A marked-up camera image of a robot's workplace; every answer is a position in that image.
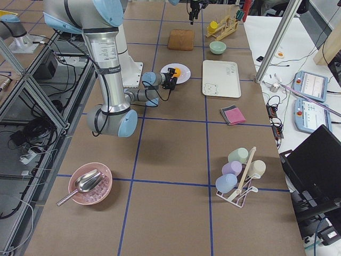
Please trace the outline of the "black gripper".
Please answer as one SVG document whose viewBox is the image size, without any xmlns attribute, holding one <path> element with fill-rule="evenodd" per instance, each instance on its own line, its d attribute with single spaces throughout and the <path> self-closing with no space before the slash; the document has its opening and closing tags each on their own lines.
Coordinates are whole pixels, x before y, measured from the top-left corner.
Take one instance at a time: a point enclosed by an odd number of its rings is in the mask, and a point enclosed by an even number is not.
<svg viewBox="0 0 341 256">
<path fill-rule="evenodd" d="M 193 25 L 194 20 L 198 18 L 201 10 L 208 6 L 207 0 L 190 0 L 186 1 L 186 10 L 189 15 L 190 24 Z"/>
<path fill-rule="evenodd" d="M 175 69 L 168 68 L 168 73 L 163 73 L 165 75 L 165 81 L 162 84 L 162 88 L 165 90 L 174 90 L 177 83 L 177 77 L 174 76 Z"/>
</svg>

